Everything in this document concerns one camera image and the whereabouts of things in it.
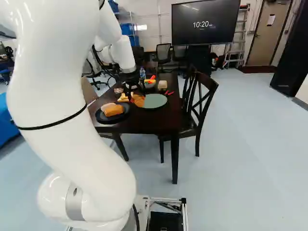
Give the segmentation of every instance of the black cabinet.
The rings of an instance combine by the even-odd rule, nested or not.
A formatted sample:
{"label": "black cabinet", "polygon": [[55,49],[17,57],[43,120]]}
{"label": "black cabinet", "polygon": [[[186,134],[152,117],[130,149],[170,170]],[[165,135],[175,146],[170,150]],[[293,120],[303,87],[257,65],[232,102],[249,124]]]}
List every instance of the black cabinet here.
{"label": "black cabinet", "polygon": [[287,96],[294,97],[307,73],[308,0],[302,0],[270,86]]}

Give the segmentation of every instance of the dark wooden table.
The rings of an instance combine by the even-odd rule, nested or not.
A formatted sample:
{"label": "dark wooden table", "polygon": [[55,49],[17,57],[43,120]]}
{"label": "dark wooden table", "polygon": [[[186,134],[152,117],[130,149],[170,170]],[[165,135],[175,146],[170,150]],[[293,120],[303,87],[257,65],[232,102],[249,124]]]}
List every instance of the dark wooden table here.
{"label": "dark wooden table", "polygon": [[104,125],[97,122],[95,118],[96,111],[105,103],[116,102],[119,95],[114,93],[114,88],[121,87],[121,83],[116,83],[88,109],[93,124],[98,133],[133,133],[133,134],[170,134],[171,139],[171,159],[172,159],[172,182],[178,182],[178,163],[179,163],[179,129],[181,127],[181,100],[179,93],[179,83],[176,73],[159,74],[156,78],[156,84],[159,80],[167,80],[169,92],[174,94],[168,96],[168,103],[156,110],[145,110],[130,104],[129,117],[117,124]]}

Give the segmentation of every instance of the wooden door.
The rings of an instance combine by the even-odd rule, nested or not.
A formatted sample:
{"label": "wooden door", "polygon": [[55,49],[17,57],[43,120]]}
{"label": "wooden door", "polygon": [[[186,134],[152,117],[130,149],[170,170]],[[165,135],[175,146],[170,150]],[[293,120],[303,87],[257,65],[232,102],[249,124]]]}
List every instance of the wooden door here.
{"label": "wooden door", "polygon": [[280,33],[288,14],[291,1],[280,3],[264,2],[253,45],[249,53],[247,64],[249,66],[268,66],[279,42]]}

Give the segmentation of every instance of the blue cushion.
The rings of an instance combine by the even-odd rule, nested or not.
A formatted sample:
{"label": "blue cushion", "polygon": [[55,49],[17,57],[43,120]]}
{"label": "blue cushion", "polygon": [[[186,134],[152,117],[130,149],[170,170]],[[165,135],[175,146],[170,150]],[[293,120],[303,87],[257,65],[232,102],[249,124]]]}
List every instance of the blue cushion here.
{"label": "blue cushion", "polygon": [[6,104],[6,93],[0,95],[0,147],[10,138],[19,134],[18,128],[11,123],[11,115]]}

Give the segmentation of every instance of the water bottle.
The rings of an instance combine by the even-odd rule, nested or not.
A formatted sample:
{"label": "water bottle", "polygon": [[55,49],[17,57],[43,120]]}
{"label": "water bottle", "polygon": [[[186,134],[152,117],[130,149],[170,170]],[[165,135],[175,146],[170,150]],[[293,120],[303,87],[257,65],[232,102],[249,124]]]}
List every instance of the water bottle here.
{"label": "water bottle", "polygon": [[145,69],[143,68],[143,66],[140,68],[140,78],[145,79]]}

